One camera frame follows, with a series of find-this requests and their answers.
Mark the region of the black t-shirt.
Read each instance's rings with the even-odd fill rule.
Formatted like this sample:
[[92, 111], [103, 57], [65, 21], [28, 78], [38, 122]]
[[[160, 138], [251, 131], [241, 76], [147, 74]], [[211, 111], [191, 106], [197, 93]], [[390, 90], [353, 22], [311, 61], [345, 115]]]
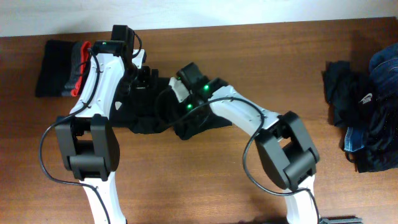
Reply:
[[[169, 78], [155, 77], [155, 86], [150, 89], [133, 90], [127, 96], [115, 96], [109, 122], [115, 128], [128, 128], [134, 134], [158, 134], [169, 128], [168, 124], [178, 120], [187, 112], [169, 89]], [[175, 134], [181, 140], [209, 129], [231, 126], [232, 122], [219, 116], [204, 119], [190, 119], [173, 125]]]

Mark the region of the black garment red band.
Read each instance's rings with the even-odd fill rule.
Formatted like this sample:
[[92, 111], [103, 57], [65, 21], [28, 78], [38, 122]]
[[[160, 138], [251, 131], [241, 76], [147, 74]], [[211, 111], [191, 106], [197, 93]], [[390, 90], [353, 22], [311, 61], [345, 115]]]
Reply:
[[76, 97], [85, 84], [85, 76], [90, 65], [91, 42], [48, 40], [45, 43], [44, 57], [35, 96]]

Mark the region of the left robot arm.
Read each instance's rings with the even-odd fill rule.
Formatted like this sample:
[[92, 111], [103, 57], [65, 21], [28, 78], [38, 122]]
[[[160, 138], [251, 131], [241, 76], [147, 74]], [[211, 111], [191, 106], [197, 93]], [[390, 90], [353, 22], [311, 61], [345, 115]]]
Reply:
[[72, 185], [83, 187], [95, 223], [126, 223], [116, 190], [120, 147], [111, 118], [125, 110], [135, 90], [150, 87], [146, 53], [135, 49], [138, 35], [126, 25], [113, 26], [110, 40], [88, 49], [90, 68], [70, 114], [55, 125], [63, 165]]

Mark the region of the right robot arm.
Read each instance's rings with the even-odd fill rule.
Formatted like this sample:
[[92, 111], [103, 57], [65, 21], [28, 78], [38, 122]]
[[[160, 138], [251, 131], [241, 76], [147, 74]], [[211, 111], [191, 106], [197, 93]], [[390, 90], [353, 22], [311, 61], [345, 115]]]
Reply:
[[[321, 222], [314, 194], [320, 155], [296, 113], [279, 114], [262, 108], [226, 81], [208, 80], [194, 63], [180, 69], [170, 79], [169, 87], [178, 102], [185, 104], [188, 115], [207, 109], [249, 135], [243, 169], [255, 186], [285, 199], [287, 223]], [[247, 157], [252, 144], [256, 145], [264, 172], [281, 192], [265, 188], [251, 175]]]

